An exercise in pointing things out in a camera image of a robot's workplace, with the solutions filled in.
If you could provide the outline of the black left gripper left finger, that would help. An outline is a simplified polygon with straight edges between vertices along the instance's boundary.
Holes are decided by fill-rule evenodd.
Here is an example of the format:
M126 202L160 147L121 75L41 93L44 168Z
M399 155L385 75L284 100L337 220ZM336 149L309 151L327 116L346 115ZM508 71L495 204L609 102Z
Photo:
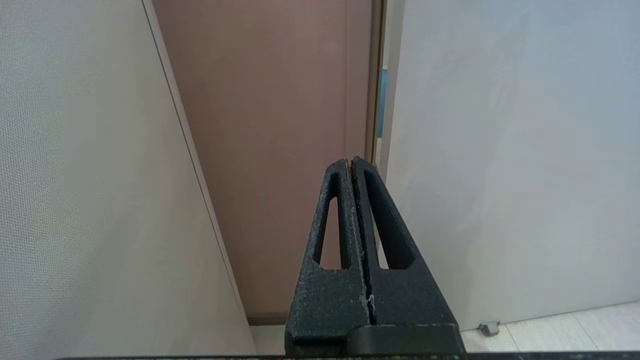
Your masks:
M339 269L321 265L330 202L338 205ZM327 167L285 326L286 353L345 353L352 330L370 323L351 164Z

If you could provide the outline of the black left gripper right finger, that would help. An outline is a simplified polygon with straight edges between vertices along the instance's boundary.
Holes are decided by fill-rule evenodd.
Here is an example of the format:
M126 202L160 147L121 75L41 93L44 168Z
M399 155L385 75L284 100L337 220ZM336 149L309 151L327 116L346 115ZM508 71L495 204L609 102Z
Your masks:
M351 172L372 323L457 325L377 168L354 157Z

